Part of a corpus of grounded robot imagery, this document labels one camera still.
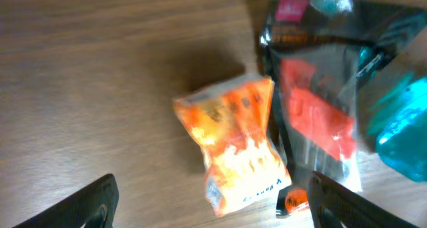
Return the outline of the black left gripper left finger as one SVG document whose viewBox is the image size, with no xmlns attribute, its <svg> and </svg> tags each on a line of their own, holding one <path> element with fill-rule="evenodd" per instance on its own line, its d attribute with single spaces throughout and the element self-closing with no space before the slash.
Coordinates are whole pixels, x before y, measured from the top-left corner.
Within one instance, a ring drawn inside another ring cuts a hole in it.
<svg viewBox="0 0 427 228">
<path fill-rule="evenodd" d="M 113 174 L 106 174 L 14 228 L 112 228 L 119 201 Z"/>
</svg>

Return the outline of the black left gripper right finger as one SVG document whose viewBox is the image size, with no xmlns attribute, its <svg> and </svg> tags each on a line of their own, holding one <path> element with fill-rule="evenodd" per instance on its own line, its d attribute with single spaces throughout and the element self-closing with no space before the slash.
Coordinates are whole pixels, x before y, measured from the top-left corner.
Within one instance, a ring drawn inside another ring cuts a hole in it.
<svg viewBox="0 0 427 228">
<path fill-rule="evenodd" d="M 315 228 L 416 228 L 317 171 L 307 196 Z"/>
</svg>

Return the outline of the orange snack packet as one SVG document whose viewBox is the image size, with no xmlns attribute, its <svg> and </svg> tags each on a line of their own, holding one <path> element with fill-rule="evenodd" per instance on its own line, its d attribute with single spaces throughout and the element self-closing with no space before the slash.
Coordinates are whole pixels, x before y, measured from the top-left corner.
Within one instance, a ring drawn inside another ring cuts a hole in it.
<svg viewBox="0 0 427 228">
<path fill-rule="evenodd" d="M 218 217 L 292 183 L 267 134 L 273 93 L 270 77 L 249 73 L 173 100 L 177 118 L 201 149 L 205 197 Z"/>
</svg>

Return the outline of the blue mouthwash bottle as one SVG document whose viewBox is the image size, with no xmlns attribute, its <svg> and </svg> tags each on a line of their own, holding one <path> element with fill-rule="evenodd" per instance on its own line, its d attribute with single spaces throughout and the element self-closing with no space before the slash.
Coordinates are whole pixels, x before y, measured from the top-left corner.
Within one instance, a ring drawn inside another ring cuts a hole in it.
<svg viewBox="0 0 427 228">
<path fill-rule="evenodd" d="M 360 132 L 389 168 L 426 181 L 426 34 L 377 72 L 358 98 Z"/>
</svg>

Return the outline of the black red snack packet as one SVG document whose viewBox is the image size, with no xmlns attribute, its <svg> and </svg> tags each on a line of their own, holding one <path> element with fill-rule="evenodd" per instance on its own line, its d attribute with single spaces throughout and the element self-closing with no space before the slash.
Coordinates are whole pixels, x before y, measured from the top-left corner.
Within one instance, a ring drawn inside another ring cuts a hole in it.
<svg viewBox="0 0 427 228">
<path fill-rule="evenodd" d="M 276 215 L 308 211 L 317 171 L 351 191 L 362 188 L 357 155 L 358 98 L 373 76 L 423 30 L 426 10 L 366 0 L 271 0 L 260 33 L 265 72 L 275 83 L 272 110 L 292 184 Z"/>
</svg>

